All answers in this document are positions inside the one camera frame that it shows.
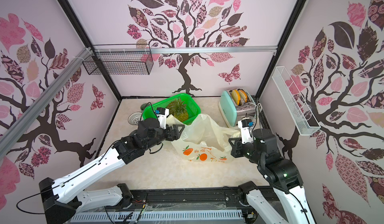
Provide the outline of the large pineapple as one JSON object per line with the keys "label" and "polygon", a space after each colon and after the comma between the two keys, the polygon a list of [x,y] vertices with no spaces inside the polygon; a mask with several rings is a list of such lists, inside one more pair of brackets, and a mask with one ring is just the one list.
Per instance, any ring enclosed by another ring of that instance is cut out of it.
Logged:
{"label": "large pineapple", "polygon": [[189,119],[187,105],[180,98],[174,99],[167,105],[166,108],[169,109],[170,114],[172,114],[180,122],[184,122]]}

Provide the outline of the yellow plastic bag orange print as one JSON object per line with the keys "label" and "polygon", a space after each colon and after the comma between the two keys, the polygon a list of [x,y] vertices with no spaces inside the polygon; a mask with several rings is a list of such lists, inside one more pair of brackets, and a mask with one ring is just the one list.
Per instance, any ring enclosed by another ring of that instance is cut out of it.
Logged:
{"label": "yellow plastic bag orange print", "polygon": [[181,136],[170,143],[176,152],[190,162],[230,163],[230,138],[240,138],[238,129],[219,126],[209,115],[199,114],[195,120],[186,125]]}

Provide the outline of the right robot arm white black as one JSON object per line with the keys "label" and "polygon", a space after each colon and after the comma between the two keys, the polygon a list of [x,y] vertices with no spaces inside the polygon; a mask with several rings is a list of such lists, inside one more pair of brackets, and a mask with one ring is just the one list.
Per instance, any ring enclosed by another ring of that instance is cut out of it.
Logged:
{"label": "right robot arm white black", "polygon": [[313,224],[315,218],[307,202],[303,180],[296,165],[280,153],[277,137],[269,129],[242,131],[230,138],[234,158],[247,158],[273,188],[286,217],[283,218],[252,181],[239,186],[241,201],[251,206],[267,224]]}

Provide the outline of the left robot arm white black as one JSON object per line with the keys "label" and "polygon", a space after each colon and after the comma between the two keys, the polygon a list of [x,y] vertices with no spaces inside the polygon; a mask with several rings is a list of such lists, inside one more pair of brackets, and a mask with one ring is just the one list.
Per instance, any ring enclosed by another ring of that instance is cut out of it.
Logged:
{"label": "left robot arm white black", "polygon": [[78,213],[100,207],[129,207],[133,195],[126,184],[98,191],[86,189],[110,172],[143,156],[152,147],[164,141],[178,140],[184,128],[184,124],[167,125],[164,117],[145,119],[138,123],[137,130],[115,141],[101,157],[62,178],[40,181],[39,195],[47,223],[63,224]]}

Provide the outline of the green plastic basket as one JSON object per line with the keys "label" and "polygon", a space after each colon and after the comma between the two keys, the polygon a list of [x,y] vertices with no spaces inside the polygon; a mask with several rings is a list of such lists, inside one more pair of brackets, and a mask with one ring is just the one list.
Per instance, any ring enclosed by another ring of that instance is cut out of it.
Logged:
{"label": "green plastic basket", "polygon": [[197,103],[194,101],[194,99],[189,95],[189,94],[177,94],[175,96],[166,98],[162,101],[159,101],[155,104],[149,103],[150,106],[148,106],[144,111],[143,111],[143,120],[146,119],[155,119],[158,120],[155,111],[158,107],[163,107],[166,108],[168,104],[170,104],[174,99],[180,98],[181,100],[184,101],[184,103],[187,105],[187,111],[189,114],[189,119],[180,122],[178,119],[176,119],[172,114],[169,114],[167,117],[166,124],[184,124],[184,125],[191,125],[193,121],[197,118],[199,114],[201,114],[201,109],[197,105]]}

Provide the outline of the small green bowl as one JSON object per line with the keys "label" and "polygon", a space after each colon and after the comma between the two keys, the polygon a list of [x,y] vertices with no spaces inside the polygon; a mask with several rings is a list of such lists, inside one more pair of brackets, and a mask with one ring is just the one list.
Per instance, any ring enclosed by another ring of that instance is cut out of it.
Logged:
{"label": "small green bowl", "polygon": [[150,106],[149,103],[142,104],[141,107],[140,107],[141,111],[143,112],[148,106]]}

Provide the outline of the white sink strainer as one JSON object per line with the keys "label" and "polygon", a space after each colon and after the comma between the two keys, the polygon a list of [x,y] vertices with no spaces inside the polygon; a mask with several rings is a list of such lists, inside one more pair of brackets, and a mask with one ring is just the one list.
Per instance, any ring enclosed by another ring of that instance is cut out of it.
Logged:
{"label": "white sink strainer", "polygon": [[142,120],[143,120],[142,112],[134,112],[128,117],[128,123],[134,126],[137,126],[139,122],[141,122]]}

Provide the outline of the mint green toaster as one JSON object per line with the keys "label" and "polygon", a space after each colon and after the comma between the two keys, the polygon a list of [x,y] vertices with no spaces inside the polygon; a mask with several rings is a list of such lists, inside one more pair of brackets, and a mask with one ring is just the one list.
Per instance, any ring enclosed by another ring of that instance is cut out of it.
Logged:
{"label": "mint green toaster", "polygon": [[235,128],[238,126],[238,121],[245,117],[253,118],[256,114],[256,102],[253,97],[248,93],[246,89],[243,89],[248,95],[248,102],[243,103],[241,99],[240,106],[237,106],[231,96],[232,90],[238,90],[243,88],[233,88],[224,90],[221,93],[219,101],[219,109],[223,116],[226,125],[229,128]]}

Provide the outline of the yellow bread slice in toaster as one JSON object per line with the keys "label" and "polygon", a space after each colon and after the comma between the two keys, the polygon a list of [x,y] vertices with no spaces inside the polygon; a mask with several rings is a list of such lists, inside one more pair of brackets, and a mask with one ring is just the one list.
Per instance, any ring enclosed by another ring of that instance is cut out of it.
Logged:
{"label": "yellow bread slice in toaster", "polygon": [[241,104],[241,96],[240,96],[240,93],[238,92],[238,90],[232,90],[231,96],[232,96],[232,99],[233,99],[234,103],[237,106],[240,106],[240,104]]}

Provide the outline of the orange bread slice in toaster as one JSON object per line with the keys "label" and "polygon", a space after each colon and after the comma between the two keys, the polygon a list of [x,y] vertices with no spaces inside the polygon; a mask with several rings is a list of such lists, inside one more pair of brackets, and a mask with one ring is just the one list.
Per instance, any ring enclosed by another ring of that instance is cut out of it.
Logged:
{"label": "orange bread slice in toaster", "polygon": [[243,103],[247,103],[248,102],[248,95],[247,93],[243,90],[243,89],[238,89],[238,92],[239,92],[239,95],[242,99],[242,102]]}

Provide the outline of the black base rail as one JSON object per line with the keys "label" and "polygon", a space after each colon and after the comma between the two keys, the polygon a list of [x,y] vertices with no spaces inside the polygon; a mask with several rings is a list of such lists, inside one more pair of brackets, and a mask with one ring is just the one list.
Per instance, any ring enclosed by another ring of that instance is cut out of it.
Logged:
{"label": "black base rail", "polygon": [[63,224],[74,215],[100,207],[123,211],[135,205],[225,203],[227,207],[255,210],[268,224],[314,224],[304,186],[282,189],[274,184],[258,187],[249,181],[237,188],[155,189],[130,191],[126,184],[85,191],[79,184],[53,187],[44,201],[49,224]]}

